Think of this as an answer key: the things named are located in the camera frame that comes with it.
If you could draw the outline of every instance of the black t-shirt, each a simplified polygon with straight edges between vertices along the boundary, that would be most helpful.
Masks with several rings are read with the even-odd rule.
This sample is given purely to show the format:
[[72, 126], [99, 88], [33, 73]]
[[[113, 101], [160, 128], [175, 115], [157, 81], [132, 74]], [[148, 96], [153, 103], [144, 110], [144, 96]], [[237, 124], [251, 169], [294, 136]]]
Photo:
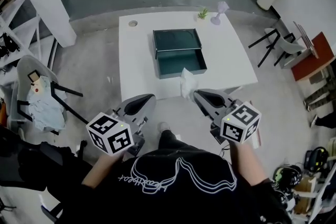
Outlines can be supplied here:
[[251, 187], [227, 161], [201, 150], [157, 150], [118, 163], [96, 189], [74, 188], [62, 204], [57, 223], [290, 223], [270, 183]]

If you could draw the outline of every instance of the lamp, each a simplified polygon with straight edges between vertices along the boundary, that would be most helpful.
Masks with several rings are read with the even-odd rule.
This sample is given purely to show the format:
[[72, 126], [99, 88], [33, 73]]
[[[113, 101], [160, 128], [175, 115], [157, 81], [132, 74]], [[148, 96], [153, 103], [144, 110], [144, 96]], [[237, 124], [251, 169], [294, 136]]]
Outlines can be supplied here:
[[210, 20], [211, 22], [214, 24], [214, 25], [220, 25], [221, 24], [221, 21], [220, 21], [220, 18], [219, 16], [222, 14], [222, 13], [225, 13], [228, 9], [229, 9], [229, 6], [226, 4], [226, 2], [222, 1], [222, 2], [218, 2], [218, 14], [215, 16], [215, 17], [212, 17]]

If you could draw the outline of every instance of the chair backrest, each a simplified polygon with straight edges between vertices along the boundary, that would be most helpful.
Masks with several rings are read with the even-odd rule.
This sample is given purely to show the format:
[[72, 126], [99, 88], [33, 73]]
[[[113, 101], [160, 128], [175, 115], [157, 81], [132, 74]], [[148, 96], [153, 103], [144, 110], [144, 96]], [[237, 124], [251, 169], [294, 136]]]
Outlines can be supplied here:
[[[273, 30], [274, 30], [274, 28], [266, 28], [265, 29], [265, 34], [268, 34]], [[273, 43], [275, 38], [276, 38], [276, 34], [273, 34], [273, 35], [268, 37], [268, 41], [270, 43]], [[290, 43], [290, 42], [286, 41], [281, 36], [280, 36], [279, 40], [277, 41], [277, 46], [280, 46], [280, 48], [282, 48], [288, 54], [295, 54], [299, 51], [302, 51], [302, 50], [306, 49], [305, 45], [300, 45], [300, 44], [297, 44], [297, 43]]]
[[12, 94], [13, 94], [13, 89], [12, 85], [7, 85], [7, 86], [2, 86], [0, 85], [0, 90], [4, 93], [4, 101], [6, 103], [6, 114], [7, 116], [10, 115], [10, 107], [12, 105]]
[[41, 76], [49, 78], [50, 81], [58, 83], [56, 75], [39, 60], [31, 55], [23, 56], [17, 64], [18, 92], [17, 100], [26, 101], [30, 90], [31, 81], [28, 77], [33, 71], [37, 71]]
[[39, 177], [43, 173], [25, 166], [25, 162], [39, 159], [39, 145], [21, 140], [18, 135], [0, 125], [0, 185], [43, 191], [46, 183]]
[[288, 54], [295, 54], [299, 51], [306, 49], [305, 45], [290, 43], [286, 41], [283, 37], [280, 37], [277, 43], [278, 46], [280, 46], [281, 49], [283, 49]]

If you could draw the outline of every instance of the black chair leg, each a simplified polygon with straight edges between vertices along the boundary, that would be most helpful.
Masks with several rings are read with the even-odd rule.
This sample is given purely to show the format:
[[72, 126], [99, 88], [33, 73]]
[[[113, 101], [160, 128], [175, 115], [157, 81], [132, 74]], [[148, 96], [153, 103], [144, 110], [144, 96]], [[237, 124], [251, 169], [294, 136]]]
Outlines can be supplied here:
[[80, 142], [80, 146], [79, 146], [79, 151], [78, 151], [78, 154], [77, 154], [77, 157], [79, 159], [83, 159], [83, 153], [84, 153], [84, 148], [87, 146], [88, 142], [83, 140]]
[[74, 90], [71, 90], [71, 89], [68, 89], [68, 88], [65, 88], [55, 82], [52, 82], [54, 84], [54, 88], [57, 89], [57, 90], [60, 90], [60, 91], [64, 91], [64, 92], [68, 92], [68, 93], [71, 93], [73, 95], [77, 95], [77, 96], [80, 96], [80, 97], [83, 97], [83, 94], [80, 93], [80, 92], [76, 92]]
[[276, 66], [276, 65], [278, 64], [278, 62], [280, 62], [280, 60], [281, 60], [285, 55], [286, 55], [286, 52], [284, 51], [284, 52], [280, 55], [279, 59], [274, 63], [274, 66]]
[[57, 85], [56, 83], [52, 82], [50, 84], [50, 89], [51, 89], [51, 96], [57, 101], [59, 102], [67, 111], [69, 111], [72, 115], [74, 115], [76, 118], [78, 118], [79, 120], [83, 121], [83, 123], [88, 124], [89, 122], [84, 119], [81, 115], [79, 115], [75, 110], [73, 110], [66, 102], [64, 102], [60, 97], [58, 97], [57, 94], [55, 94], [55, 85]]
[[294, 36], [293, 33], [289, 33], [288, 35], [286, 35], [286, 36], [283, 37], [283, 38], [284, 38], [284, 39], [287, 39], [287, 38], [289, 38], [289, 37], [292, 38], [292, 40], [290, 41], [290, 43], [293, 43], [293, 42], [295, 41], [295, 36]]
[[268, 34], [264, 35], [262, 38], [259, 38], [256, 42], [252, 43], [250, 46], [248, 46], [248, 48], [252, 48], [254, 45], [257, 45], [259, 42], [263, 41], [264, 39], [268, 38], [269, 36], [273, 35], [273, 34], [277, 34], [277, 37], [280, 36], [280, 33], [277, 29], [272, 30], [271, 32], [269, 32]]
[[270, 54], [270, 52], [273, 50], [275, 44], [278, 42], [280, 38], [280, 35], [278, 35], [275, 40], [273, 41], [273, 43], [271, 44], [271, 47], [269, 47], [268, 51], [266, 52], [265, 56], [262, 58], [262, 60], [260, 61], [260, 63], [258, 64], [258, 67], [260, 67], [263, 62], [265, 61], [265, 59], [267, 58], [267, 56]]
[[266, 49], [269, 49], [271, 46], [272, 46], [272, 44], [268, 45], [268, 46], [266, 47]]
[[62, 204], [58, 204], [53, 210], [49, 211], [43, 205], [41, 206], [42, 212], [53, 222], [55, 223], [58, 218], [57, 215], [62, 211]]

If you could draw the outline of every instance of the chair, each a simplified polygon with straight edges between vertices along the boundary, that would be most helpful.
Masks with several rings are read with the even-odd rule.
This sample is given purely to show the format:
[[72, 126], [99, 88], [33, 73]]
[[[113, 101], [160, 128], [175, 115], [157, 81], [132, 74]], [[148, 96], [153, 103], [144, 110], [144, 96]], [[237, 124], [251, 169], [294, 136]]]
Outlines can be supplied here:
[[[286, 41], [286, 39], [289, 38], [289, 37], [292, 38], [291, 42]], [[264, 57], [262, 58], [262, 60], [260, 61], [260, 63], [258, 64], [258, 67], [260, 67], [263, 64], [263, 62], [265, 61], [267, 56], [275, 48], [276, 44], [279, 44], [279, 46], [284, 50], [284, 52], [280, 55], [278, 60], [274, 63], [274, 66], [276, 66], [278, 64], [278, 62], [284, 56], [295, 54], [295, 53], [300, 52], [300, 51], [302, 51], [303, 49], [306, 48], [305, 46], [302, 46], [300, 44], [293, 44], [293, 42], [295, 41], [295, 36], [293, 35], [293, 33], [290, 33], [290, 34], [286, 35], [285, 37], [281, 37], [280, 32], [277, 29], [273, 29], [273, 28], [266, 28], [265, 29], [265, 35], [263, 37], [261, 37], [259, 40], [257, 40], [256, 42], [252, 43], [250, 46], [248, 46], [248, 48], [249, 49], [252, 48], [254, 45], [260, 43], [261, 41], [263, 41], [266, 38], [269, 39], [270, 45], [266, 47], [268, 50], [267, 50], [266, 54], [264, 55]]]
[[22, 116], [16, 112], [17, 87], [17, 82], [15, 82], [6, 86], [0, 85], [0, 90], [4, 94], [4, 101], [6, 104], [7, 128], [14, 133], [18, 133], [21, 139], [24, 140], [24, 132], [20, 128], [20, 125], [27, 119], [22, 118]]
[[[268, 34], [273, 31], [273, 28], [266, 28], [265, 29], [265, 34]], [[292, 37], [292, 40], [290, 42], [286, 41], [287, 38]], [[269, 36], [268, 40], [270, 43], [274, 41], [275, 37]], [[295, 41], [295, 36], [293, 33], [288, 34], [284, 38], [280, 36], [277, 44], [278, 46], [284, 50], [284, 52], [280, 55], [278, 60], [274, 63], [274, 66], [278, 64], [278, 62], [283, 58], [283, 57], [288, 57], [292, 54], [296, 54], [297, 52], [301, 52], [302, 50], [306, 49], [305, 45], [300, 45], [300, 44], [294, 44], [293, 42]]]
[[[46, 188], [59, 201], [74, 185], [80, 184], [92, 166], [82, 160], [86, 141], [80, 144], [78, 157], [70, 148], [51, 146], [46, 142], [29, 144], [0, 125], [0, 186], [19, 187], [38, 191]], [[53, 222], [62, 210], [59, 203], [43, 213]]]
[[16, 206], [7, 206], [7, 205], [5, 205], [4, 202], [0, 198], [0, 215], [1, 215], [1, 211], [12, 212], [13, 209], [15, 209], [15, 208], [16, 208]]
[[[55, 89], [68, 92], [68, 93], [71, 93], [71, 94], [74, 94], [80, 97], [83, 97], [83, 94], [60, 86], [58, 84], [56, 75], [49, 68], [44, 66], [39, 60], [37, 60], [35, 57], [30, 56], [30, 55], [23, 56], [17, 64], [17, 76], [18, 76], [17, 112], [21, 116], [25, 117], [29, 121], [33, 121], [32, 117], [26, 114], [22, 110], [22, 105], [25, 105], [25, 106], [29, 105], [29, 102], [26, 100], [28, 92], [30, 91], [30, 85], [31, 85], [31, 80], [28, 75], [30, 75], [34, 71], [37, 71], [41, 76], [45, 76], [49, 78], [50, 87], [51, 87], [51, 96], [65, 108], [63, 111], [63, 117], [65, 121], [67, 119], [66, 110], [68, 110], [79, 120], [83, 121], [83, 123], [85, 124], [89, 123], [86, 119], [84, 119], [81, 115], [79, 115], [75, 110], [73, 110], [69, 105], [67, 105], [66, 102], [64, 102], [61, 98], [59, 98], [55, 94]], [[50, 128], [45, 128], [45, 131], [50, 131], [58, 135], [58, 132]]]

